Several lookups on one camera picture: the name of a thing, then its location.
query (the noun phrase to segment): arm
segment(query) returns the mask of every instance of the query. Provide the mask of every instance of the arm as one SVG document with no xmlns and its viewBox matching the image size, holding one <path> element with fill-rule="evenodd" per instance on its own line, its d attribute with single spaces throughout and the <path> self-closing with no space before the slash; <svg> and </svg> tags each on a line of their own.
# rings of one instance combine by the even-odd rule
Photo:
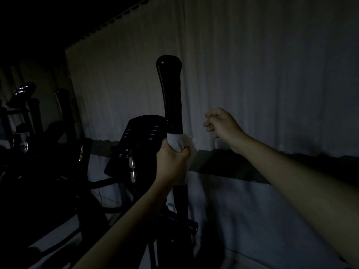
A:
<svg viewBox="0 0 359 269">
<path fill-rule="evenodd" d="M 298 163 L 246 135 L 230 113 L 206 114 L 204 126 L 243 155 L 296 208 L 304 219 L 359 268 L 359 190 Z"/>
<path fill-rule="evenodd" d="M 148 237 L 160 209 L 177 177 L 185 168 L 190 150 L 175 152 L 167 143 L 157 153 L 157 175 L 151 188 L 114 224 L 108 232 L 76 263 L 74 269 L 99 269 L 110 265 L 124 264 L 135 267 L 134 256 L 142 258 L 145 250 L 143 237 Z"/>
</svg>

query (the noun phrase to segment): forearm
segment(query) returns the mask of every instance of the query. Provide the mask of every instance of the forearm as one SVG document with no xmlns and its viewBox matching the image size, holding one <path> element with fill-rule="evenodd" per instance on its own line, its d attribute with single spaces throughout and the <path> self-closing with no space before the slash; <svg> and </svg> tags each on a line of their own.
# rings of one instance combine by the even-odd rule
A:
<svg viewBox="0 0 359 269">
<path fill-rule="evenodd" d="M 235 148 L 354 268 L 359 268 L 359 191 L 248 136 Z"/>
<path fill-rule="evenodd" d="M 107 268 L 119 257 L 126 258 L 120 262 L 131 268 L 130 259 L 143 248 L 140 245 L 143 240 L 139 239 L 147 238 L 171 188 L 172 185 L 155 181 L 147 193 L 79 260 L 74 269 Z M 135 252 L 122 255 L 130 249 Z"/>
</svg>

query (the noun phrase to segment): hand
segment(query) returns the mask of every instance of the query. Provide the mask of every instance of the hand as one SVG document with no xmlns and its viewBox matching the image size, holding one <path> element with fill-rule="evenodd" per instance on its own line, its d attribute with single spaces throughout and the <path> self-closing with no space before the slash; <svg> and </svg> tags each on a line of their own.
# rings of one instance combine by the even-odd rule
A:
<svg viewBox="0 0 359 269">
<path fill-rule="evenodd" d="M 176 179 L 186 171 L 186 161 L 190 156 L 191 151 L 188 147 L 177 153 L 169 146 L 167 139 L 164 139 L 161 149 L 157 152 L 156 181 L 173 186 Z"/>
<path fill-rule="evenodd" d="M 207 121 L 203 126 L 208 132 L 213 132 L 215 138 L 224 140 L 235 153 L 239 153 L 236 148 L 236 140 L 247 136 L 232 115 L 222 108 L 216 108 L 205 114 Z"/>
</svg>

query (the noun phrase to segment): person's left hand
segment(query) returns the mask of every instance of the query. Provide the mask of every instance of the person's left hand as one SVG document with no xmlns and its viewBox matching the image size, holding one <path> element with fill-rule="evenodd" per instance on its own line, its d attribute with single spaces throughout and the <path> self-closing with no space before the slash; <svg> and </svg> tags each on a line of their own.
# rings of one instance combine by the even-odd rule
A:
<svg viewBox="0 0 359 269">
<path fill-rule="evenodd" d="M 186 161 L 190 156 L 191 151 L 188 147 L 177 153 L 169 146 L 167 139 L 164 139 L 161 149 L 157 152 L 156 181 L 173 186 L 176 179 L 186 171 Z"/>
</svg>

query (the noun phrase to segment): dark ceiling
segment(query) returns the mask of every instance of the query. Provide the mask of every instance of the dark ceiling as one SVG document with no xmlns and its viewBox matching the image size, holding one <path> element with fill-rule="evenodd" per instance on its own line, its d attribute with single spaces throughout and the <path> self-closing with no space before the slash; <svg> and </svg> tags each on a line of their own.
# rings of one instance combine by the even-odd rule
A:
<svg viewBox="0 0 359 269">
<path fill-rule="evenodd" d="M 47 0 L 2 3 L 0 66 L 21 58 L 63 55 L 66 45 L 141 0 Z"/>
</svg>

